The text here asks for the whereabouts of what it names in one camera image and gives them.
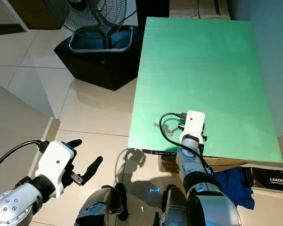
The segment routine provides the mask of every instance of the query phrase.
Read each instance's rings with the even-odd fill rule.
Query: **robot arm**
[[[176,163],[187,202],[179,202],[180,190],[171,188],[164,225],[240,226],[241,220],[235,205],[220,191],[212,169],[202,159],[203,142],[207,139],[202,135],[205,114],[188,111],[187,114],[180,113],[179,118],[184,124],[179,124],[183,132],[180,135],[181,146],[177,148]],[[177,219],[179,210],[181,214],[186,212],[187,221]]]
[[[43,203],[59,198],[72,182],[84,185],[96,172],[103,158],[98,157],[83,176],[75,174],[72,162],[76,146],[81,140],[69,143],[44,141],[39,145],[43,153],[36,178],[23,178],[16,188],[0,195],[0,226],[27,226]]]

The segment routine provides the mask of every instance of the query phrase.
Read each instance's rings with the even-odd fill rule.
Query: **black box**
[[[283,171],[251,168],[254,187],[283,191]]]
[[[124,25],[110,38],[114,48],[124,48],[130,43],[130,26]],[[62,41],[55,53],[70,73],[79,80],[116,91],[138,75],[142,51],[143,31],[131,26],[133,45],[123,52],[73,53],[69,49],[71,37]],[[103,39],[89,39],[77,35],[74,49],[104,49]]]

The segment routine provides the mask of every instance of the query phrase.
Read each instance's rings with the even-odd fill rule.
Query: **blue light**
[[[150,193],[152,193],[152,192],[160,192],[160,188],[158,188],[158,189],[152,189],[152,188],[150,188]]]

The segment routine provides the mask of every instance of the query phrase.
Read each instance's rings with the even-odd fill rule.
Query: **electric fan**
[[[43,0],[47,9],[67,29],[92,39],[118,31],[125,20],[126,0]]]
[[[126,0],[43,0],[73,35],[55,53],[79,80],[117,90],[137,77],[143,31],[123,25]]]

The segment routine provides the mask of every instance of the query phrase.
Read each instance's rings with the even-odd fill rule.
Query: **blue cloth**
[[[253,210],[255,201],[251,194],[253,191],[243,187],[244,173],[240,168],[232,168],[225,171],[215,173],[217,181],[220,183],[222,192],[232,200],[232,202],[247,209]]]

